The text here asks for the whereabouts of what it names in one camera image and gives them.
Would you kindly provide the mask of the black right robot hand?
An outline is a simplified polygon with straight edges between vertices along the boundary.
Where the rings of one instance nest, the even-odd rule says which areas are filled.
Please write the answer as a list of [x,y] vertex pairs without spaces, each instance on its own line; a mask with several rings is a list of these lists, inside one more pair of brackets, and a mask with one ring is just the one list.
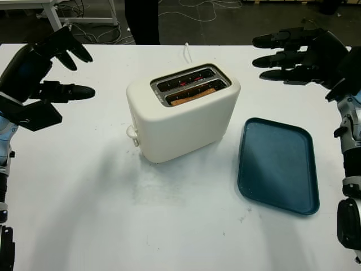
[[261,79],[289,85],[314,82],[329,90],[341,80],[337,67],[349,52],[335,35],[323,28],[282,29],[255,37],[252,44],[261,49],[281,49],[252,61],[253,66],[267,69],[260,74]]

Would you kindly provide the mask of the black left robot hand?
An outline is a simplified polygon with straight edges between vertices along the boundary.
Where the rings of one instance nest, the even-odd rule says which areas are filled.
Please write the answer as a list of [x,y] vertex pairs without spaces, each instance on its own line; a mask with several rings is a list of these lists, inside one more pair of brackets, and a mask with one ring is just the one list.
[[1,92],[21,103],[28,99],[67,103],[94,97],[95,90],[91,87],[64,85],[43,79],[52,68],[52,58],[57,58],[71,71],[77,70],[69,51],[85,63],[93,60],[67,27],[54,32],[42,42],[23,46],[1,75]]

